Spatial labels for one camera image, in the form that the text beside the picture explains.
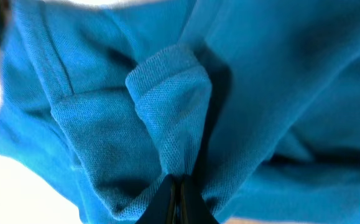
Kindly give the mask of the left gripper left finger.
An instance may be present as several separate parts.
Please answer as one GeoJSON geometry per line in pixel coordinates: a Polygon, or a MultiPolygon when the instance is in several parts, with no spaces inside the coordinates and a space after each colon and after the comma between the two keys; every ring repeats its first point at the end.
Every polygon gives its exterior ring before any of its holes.
{"type": "Polygon", "coordinates": [[[153,199],[136,224],[174,224],[177,209],[176,183],[166,175],[153,199]]]}

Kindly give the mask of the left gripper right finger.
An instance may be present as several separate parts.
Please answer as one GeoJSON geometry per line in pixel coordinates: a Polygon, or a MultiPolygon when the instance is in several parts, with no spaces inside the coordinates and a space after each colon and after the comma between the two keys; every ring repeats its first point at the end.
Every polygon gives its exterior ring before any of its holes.
{"type": "Polygon", "coordinates": [[[180,184],[179,208],[181,224],[219,224],[189,175],[180,184]]]}

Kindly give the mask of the blue t-shirt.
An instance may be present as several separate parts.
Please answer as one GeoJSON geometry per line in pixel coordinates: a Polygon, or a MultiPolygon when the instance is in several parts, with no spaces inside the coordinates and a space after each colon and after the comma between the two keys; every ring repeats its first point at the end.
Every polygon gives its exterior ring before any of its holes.
{"type": "Polygon", "coordinates": [[[164,177],[218,219],[360,223],[360,1],[13,1],[0,155],[85,223],[164,177]]]}

